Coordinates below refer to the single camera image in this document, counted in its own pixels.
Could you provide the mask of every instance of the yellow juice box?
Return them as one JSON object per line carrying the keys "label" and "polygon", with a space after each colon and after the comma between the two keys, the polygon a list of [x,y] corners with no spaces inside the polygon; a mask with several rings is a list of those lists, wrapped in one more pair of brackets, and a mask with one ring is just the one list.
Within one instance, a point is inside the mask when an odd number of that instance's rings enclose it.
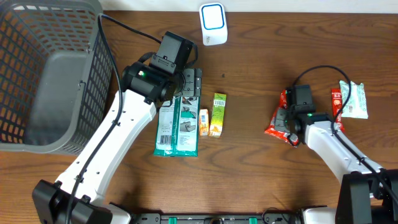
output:
{"label": "yellow juice box", "polygon": [[214,94],[213,113],[211,115],[209,136],[216,138],[219,138],[221,136],[221,132],[223,131],[225,101],[225,94]]}

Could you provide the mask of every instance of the small orange box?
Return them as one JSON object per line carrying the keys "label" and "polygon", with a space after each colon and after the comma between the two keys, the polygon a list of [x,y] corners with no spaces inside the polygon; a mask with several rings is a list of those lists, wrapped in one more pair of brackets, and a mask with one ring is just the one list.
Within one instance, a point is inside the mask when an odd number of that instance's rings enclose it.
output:
{"label": "small orange box", "polygon": [[206,136],[209,132],[209,111],[201,109],[199,111],[199,135]]}

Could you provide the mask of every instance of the juice box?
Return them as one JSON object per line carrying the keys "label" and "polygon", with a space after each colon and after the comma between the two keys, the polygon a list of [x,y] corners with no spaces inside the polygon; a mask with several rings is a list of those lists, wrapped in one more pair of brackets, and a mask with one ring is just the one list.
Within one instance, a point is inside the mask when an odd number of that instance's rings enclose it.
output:
{"label": "juice box", "polygon": [[221,132],[223,131],[225,101],[225,94],[214,94],[213,113],[211,115],[209,136],[216,138],[219,138],[221,136]]}
{"label": "juice box", "polygon": [[209,133],[209,112],[207,109],[199,111],[199,135],[207,136]]}

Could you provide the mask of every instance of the barcode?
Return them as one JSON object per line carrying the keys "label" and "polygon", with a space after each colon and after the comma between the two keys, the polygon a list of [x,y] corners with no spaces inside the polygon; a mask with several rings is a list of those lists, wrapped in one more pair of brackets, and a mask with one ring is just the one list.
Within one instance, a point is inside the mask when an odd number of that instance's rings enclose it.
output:
{"label": "barcode", "polygon": [[225,101],[223,101],[223,100],[214,100],[214,105],[216,105],[216,106],[225,106]]}
{"label": "barcode", "polygon": [[160,144],[171,144],[172,143],[172,136],[160,136]]}

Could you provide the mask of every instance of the white wrapper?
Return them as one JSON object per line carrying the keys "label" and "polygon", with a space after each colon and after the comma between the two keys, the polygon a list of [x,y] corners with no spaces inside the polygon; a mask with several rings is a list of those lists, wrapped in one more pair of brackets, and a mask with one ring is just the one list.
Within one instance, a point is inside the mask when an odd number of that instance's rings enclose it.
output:
{"label": "white wrapper", "polygon": [[[340,90],[343,103],[346,101],[348,96],[348,84],[344,81],[340,81]],[[368,118],[368,109],[366,107],[365,89],[363,83],[357,85],[351,81],[351,97],[349,102],[343,108],[341,114],[344,118]]]}

